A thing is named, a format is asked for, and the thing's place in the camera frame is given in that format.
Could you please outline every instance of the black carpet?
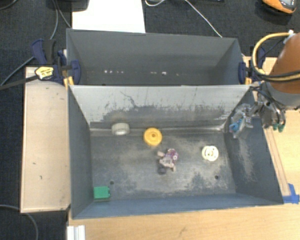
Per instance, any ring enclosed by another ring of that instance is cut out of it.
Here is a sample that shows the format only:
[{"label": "black carpet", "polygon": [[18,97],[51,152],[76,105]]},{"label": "black carpet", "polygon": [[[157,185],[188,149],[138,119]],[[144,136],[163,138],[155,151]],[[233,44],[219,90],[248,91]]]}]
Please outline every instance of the black carpet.
[{"label": "black carpet", "polygon": [[[251,47],[261,37],[293,29],[300,32],[300,1],[292,16],[272,14],[258,0],[190,0],[224,37],[238,38],[241,51],[250,55]],[[68,21],[71,4],[59,1]],[[158,7],[143,4],[145,28],[149,33],[217,36],[208,24],[182,0],[168,0]],[[50,0],[19,0],[0,11],[0,83],[23,61],[31,57],[30,44],[48,39],[55,25],[55,11]],[[55,50],[66,47],[66,25],[59,19]],[[280,48],[269,55],[277,56]],[[12,79],[24,76],[21,70]],[[23,131],[23,87],[0,92],[0,204],[19,206]],[[33,214],[39,239],[65,238],[66,213]],[[0,240],[32,240],[35,230],[31,221],[20,214],[0,209]]]}]

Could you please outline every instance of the green cube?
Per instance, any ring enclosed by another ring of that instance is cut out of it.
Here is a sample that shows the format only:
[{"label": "green cube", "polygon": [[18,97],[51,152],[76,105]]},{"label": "green cube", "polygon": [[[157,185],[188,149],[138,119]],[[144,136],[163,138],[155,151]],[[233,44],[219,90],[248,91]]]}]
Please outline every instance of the green cube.
[{"label": "green cube", "polygon": [[95,186],[93,188],[94,199],[107,199],[110,197],[109,187],[107,186]]}]

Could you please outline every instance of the yellow ring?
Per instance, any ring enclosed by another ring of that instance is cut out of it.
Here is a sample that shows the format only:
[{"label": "yellow ring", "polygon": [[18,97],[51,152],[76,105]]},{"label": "yellow ring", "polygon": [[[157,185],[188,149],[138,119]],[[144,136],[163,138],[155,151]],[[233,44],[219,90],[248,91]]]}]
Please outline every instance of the yellow ring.
[{"label": "yellow ring", "polygon": [[158,146],[162,141],[162,133],[157,128],[148,128],[143,134],[143,140],[151,147]]}]

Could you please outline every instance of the bin floor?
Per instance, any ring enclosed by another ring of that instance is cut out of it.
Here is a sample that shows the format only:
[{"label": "bin floor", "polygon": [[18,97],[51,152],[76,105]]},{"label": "bin floor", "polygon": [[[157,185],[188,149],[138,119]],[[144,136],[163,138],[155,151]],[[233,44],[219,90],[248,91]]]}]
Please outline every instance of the bin floor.
[{"label": "bin floor", "polygon": [[[111,200],[203,196],[235,193],[229,157],[222,132],[165,135],[151,148],[140,136],[90,138],[93,186],[109,186]],[[219,157],[202,157],[204,146],[216,146]],[[175,149],[176,171],[158,174],[157,151]]]}]

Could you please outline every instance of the wooden board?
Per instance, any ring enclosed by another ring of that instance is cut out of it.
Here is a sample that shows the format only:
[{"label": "wooden board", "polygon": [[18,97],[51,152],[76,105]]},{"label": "wooden board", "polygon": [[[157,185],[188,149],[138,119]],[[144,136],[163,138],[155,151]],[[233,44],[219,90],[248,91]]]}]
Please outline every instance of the wooden board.
[{"label": "wooden board", "polygon": [[[26,76],[35,68],[27,68]],[[20,210],[65,210],[70,204],[64,86],[35,80],[25,85]]]}]

